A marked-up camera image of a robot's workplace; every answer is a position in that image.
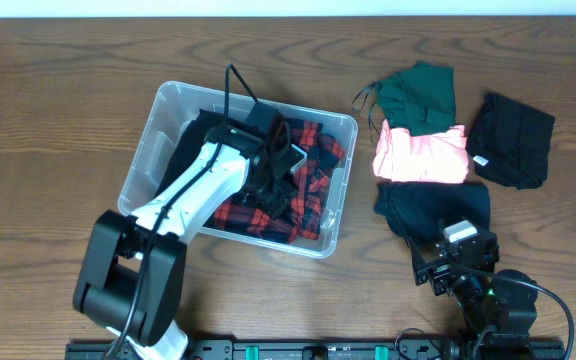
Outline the red navy plaid cloth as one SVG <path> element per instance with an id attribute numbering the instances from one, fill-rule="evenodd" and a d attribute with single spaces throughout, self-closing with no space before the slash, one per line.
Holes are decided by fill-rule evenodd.
<path id="1" fill-rule="evenodd" d="M 296 238 L 317 240 L 334 169 L 345 157 L 341 144 L 316 122 L 288 118 L 292 143 L 307 153 L 306 164 L 292 177 L 297 194 L 289 208 L 273 219 L 254 203 L 235 194 L 206 222 L 208 228 L 291 243 Z"/>

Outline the black pants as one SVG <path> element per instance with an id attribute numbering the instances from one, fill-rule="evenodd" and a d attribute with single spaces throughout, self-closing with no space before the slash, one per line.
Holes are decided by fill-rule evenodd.
<path id="1" fill-rule="evenodd" d="M 195 161 L 211 128 L 223 122 L 221 113 L 201 110 L 195 120 L 181 134 L 179 142 L 167 163 L 164 176 L 155 197 L 166 190 Z"/>

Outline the clear plastic storage bin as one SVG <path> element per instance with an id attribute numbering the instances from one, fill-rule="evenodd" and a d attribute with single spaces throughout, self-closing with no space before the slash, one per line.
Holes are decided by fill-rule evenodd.
<path id="1" fill-rule="evenodd" d="M 273 101 L 267 104 L 277 108 L 286 117 L 321 124 L 323 133 L 334 137 L 344 150 L 344 157 L 332 172 L 331 184 L 324 196 L 319 238 L 314 241 L 298 237 L 288 244 L 281 244 L 268 237 L 255 238 L 209 227 L 201 228 L 200 232 L 294 255 L 326 258 L 337 245 L 358 133 L 357 122 L 342 113 Z M 199 115 L 199 111 L 203 109 L 221 113 L 223 108 L 222 90 L 178 81 L 168 81 L 159 87 L 118 198 L 117 208 L 121 214 L 128 215 L 154 198 L 179 138 Z"/>

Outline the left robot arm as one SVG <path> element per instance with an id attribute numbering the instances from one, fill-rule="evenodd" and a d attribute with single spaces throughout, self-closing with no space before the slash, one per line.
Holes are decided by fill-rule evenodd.
<path id="1" fill-rule="evenodd" d="M 193 163 L 147 204 L 124 216 L 108 210 L 95 222 L 73 296 L 75 310 L 118 331 L 102 353 L 118 357 L 133 340 L 145 348 L 173 328 L 188 244 L 232 195 L 242 192 L 263 214 L 286 211 L 302 159 L 285 117 L 257 102 L 243 122 L 212 127 Z"/>

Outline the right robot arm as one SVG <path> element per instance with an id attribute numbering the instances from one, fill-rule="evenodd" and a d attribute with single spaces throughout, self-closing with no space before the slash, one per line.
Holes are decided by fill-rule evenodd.
<path id="1" fill-rule="evenodd" d="M 428 283 L 436 296 L 454 296 L 473 335 L 488 330 L 490 343 L 527 340 L 537 317 L 535 283 L 516 270 L 496 274 L 496 234 L 466 221 L 462 225 L 463 230 L 456 226 L 444 230 L 443 239 L 436 243 L 438 258 L 430 262 L 423 258 L 417 241 L 405 238 L 415 283 Z"/>

